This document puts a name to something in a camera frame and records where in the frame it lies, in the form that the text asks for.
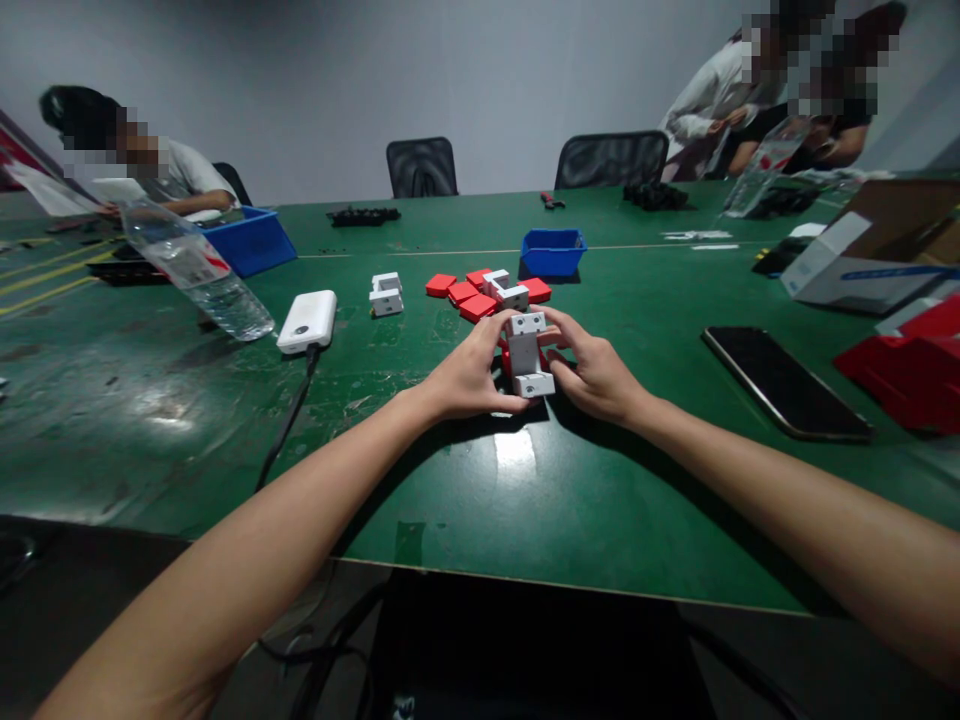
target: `smartphone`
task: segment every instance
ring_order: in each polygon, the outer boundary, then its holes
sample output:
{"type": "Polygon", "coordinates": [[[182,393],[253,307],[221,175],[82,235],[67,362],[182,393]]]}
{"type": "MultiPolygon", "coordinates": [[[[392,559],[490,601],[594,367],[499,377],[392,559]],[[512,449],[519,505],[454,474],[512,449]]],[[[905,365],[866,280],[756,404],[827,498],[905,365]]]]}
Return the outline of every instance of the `smartphone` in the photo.
{"type": "Polygon", "coordinates": [[[848,442],[873,437],[873,427],[766,330],[709,327],[703,340],[788,435],[848,442]]]}

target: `person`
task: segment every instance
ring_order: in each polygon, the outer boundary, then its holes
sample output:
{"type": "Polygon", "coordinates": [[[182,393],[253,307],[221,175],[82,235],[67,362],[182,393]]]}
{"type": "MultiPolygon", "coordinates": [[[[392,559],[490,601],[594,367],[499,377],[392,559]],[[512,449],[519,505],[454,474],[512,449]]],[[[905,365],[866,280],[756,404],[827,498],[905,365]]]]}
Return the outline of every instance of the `person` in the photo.
{"type": "MultiPolygon", "coordinates": [[[[840,114],[813,118],[810,134],[783,169],[785,175],[803,170],[832,170],[849,167],[863,152],[872,115],[862,99],[845,98],[857,92],[866,68],[876,67],[879,53],[890,47],[890,39],[900,33],[907,7],[889,2],[868,10],[853,21],[849,39],[845,36],[839,52],[826,56],[824,67],[812,71],[813,82],[806,94],[819,98],[840,114]]],[[[736,152],[727,174],[739,177],[747,169],[760,143],[773,128],[786,119],[787,103],[760,112],[751,125],[731,136],[736,152]]]]}
{"type": "MultiPolygon", "coordinates": [[[[154,202],[178,215],[239,207],[234,189],[203,155],[187,145],[148,135],[111,97],[75,85],[54,85],[40,96],[43,121],[68,150],[107,153],[154,202]]],[[[101,208],[117,214],[116,205],[101,208]]]]}
{"type": "Polygon", "coordinates": [[[776,102],[788,53],[834,5],[833,0],[782,1],[764,27],[753,29],[753,41],[738,31],[697,71],[659,125],[670,142],[662,182],[698,180],[725,131],[748,127],[761,109],[776,102]]]}
{"type": "MultiPolygon", "coordinates": [[[[547,307],[550,370],[583,412],[670,454],[789,553],[882,639],[960,688],[960,533],[655,397],[607,340],[547,307]],[[577,365],[558,348],[572,350],[577,365]]],[[[514,310],[482,319],[421,384],[316,450],[173,562],[69,670],[36,714],[205,717],[237,663],[314,577],[407,448],[443,420],[530,401],[490,366],[514,310]]]]}

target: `gray wall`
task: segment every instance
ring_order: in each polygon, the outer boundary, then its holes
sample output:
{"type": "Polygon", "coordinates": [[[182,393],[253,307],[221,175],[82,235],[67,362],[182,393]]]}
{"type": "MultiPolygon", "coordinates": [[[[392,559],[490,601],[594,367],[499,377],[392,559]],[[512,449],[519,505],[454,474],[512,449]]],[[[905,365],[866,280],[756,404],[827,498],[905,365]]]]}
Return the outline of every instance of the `gray wall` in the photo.
{"type": "MultiPolygon", "coordinates": [[[[922,129],[911,118],[922,88],[950,84],[941,73],[960,48],[960,6],[910,4],[870,167],[921,166],[955,137],[946,107],[920,108],[922,129]]],[[[744,10],[739,0],[0,0],[0,109],[64,158],[36,98],[53,83],[92,86],[137,107],[154,132],[233,163],[258,204],[387,198],[387,143],[428,135],[453,142],[463,193],[545,189],[570,136],[655,127],[744,10]]],[[[956,107],[955,84],[934,94],[956,107]]]]}

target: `water bottle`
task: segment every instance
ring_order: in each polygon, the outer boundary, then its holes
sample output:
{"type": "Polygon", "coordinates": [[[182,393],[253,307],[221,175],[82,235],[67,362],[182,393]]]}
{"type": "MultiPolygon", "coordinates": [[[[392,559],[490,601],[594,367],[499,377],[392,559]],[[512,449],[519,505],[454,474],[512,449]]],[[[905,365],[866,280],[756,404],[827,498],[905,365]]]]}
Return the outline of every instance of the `water bottle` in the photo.
{"type": "Polygon", "coordinates": [[[273,330],[270,313],[196,225],[146,197],[119,205],[127,241],[217,325],[245,341],[273,330]]]}
{"type": "Polygon", "coordinates": [[[800,115],[788,117],[767,133],[750,158],[747,169],[737,180],[733,192],[727,197],[723,214],[728,217],[747,217],[766,189],[783,172],[809,132],[810,117],[800,115]]]}

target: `blue box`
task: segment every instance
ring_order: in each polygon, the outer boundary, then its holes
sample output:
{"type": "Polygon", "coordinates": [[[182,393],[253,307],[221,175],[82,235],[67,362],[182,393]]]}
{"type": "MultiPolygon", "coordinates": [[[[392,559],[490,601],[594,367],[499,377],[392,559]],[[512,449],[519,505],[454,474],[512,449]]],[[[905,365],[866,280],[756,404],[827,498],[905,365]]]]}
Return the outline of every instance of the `blue box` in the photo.
{"type": "Polygon", "coordinates": [[[523,238],[520,257],[534,275],[567,277],[577,271],[587,251],[583,233],[571,230],[531,230],[523,238]]]}
{"type": "Polygon", "coordinates": [[[242,206],[240,222],[204,230],[203,235],[242,278],[297,257],[297,251],[272,210],[242,206]]]}

